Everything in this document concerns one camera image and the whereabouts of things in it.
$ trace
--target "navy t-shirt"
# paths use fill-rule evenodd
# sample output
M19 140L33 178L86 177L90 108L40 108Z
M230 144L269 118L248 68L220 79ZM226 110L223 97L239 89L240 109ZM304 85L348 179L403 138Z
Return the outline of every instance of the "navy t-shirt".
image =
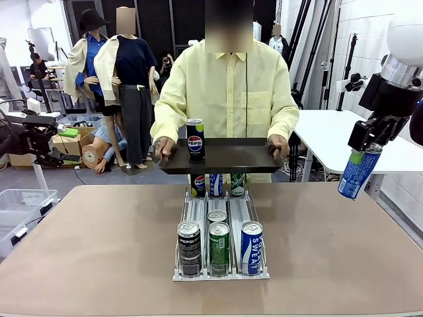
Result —
M157 66L156 59L148 43L136 38L133 40L118 36L119 48L116 54L116 71L123 85L149 86L150 67Z

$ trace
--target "hand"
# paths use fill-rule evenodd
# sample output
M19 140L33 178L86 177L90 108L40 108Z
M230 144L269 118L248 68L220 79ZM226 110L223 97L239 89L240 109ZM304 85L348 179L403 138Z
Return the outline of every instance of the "hand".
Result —
M104 168L106 167L106 163L107 163L107 161L104 158L104 159L101 160L101 162L99 162L97 164L97 166L95 167L96 174L101 174L101 173L104 172Z
M90 76L90 77L85 77L84 83L87 83L89 85L97 85L100 83L100 81L98 80L96 76Z
M159 92L157 91L157 87L156 87L156 84L154 83L154 79L150 79L149 84L150 84L150 92L158 95Z
M158 159L168 159L171 155L172 149L175 147L175 143L168 137L161 137L154 142L155 156Z
M289 154L288 141L286 141L286 139L281 135L272 134L269 136L269 144L276 148L276 150L273 152L274 160L283 159Z
M120 82L119 77L112 77L112 85L113 86L119 86L120 84L122 84L122 83Z

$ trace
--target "soda can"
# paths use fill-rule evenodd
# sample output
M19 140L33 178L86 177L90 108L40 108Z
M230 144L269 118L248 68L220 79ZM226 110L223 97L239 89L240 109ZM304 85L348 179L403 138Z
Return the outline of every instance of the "soda can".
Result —
M338 192L344 197L356 199L367 184L381 153L382 146L377 143L372 143L367 151L352 150L344 175L339 181Z
M229 269L229 226L226 223L212 223L209 238L210 273L225 276Z
M210 174L210 195L214 197L223 194L223 174Z
M244 174L231 174L231 194L244 195Z
M220 209L212 210L207 214L207 220L211 223L226 223L226 212Z
M241 227L241 267L245 275L260 274L263 227L256 221L247 221Z
M185 220L178 225L179 263L182 275L198 276L202 268L200 225Z
M192 197L204 197L206 194L206 177L204 175L191 174Z
M191 163L201 163L206 159L206 145L204 144L204 123L201 119L186 121L186 137Z

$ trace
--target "pepsi logo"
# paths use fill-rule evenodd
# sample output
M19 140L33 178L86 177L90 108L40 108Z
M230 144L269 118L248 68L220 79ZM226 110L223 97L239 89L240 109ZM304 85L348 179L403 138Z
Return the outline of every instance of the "pepsi logo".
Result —
M206 182L204 181L204 176L197 177L194 183L197 188L204 188L204 185L206 184Z
M203 140L201 137L195 135L188 138L188 148L193 152L198 152L203 146Z

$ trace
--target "blue can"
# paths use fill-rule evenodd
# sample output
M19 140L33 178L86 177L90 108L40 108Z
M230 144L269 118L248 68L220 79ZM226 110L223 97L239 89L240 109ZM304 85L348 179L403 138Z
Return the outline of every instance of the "blue can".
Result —
M377 143L372 143L365 152L353 150L344 175L339 181L338 192L347 198L356 199L367 184L381 153L382 147Z
M210 174L210 195L221 196L223 194L223 174Z
M256 221L247 221L241 227L241 268L245 275L260 274L263 227Z

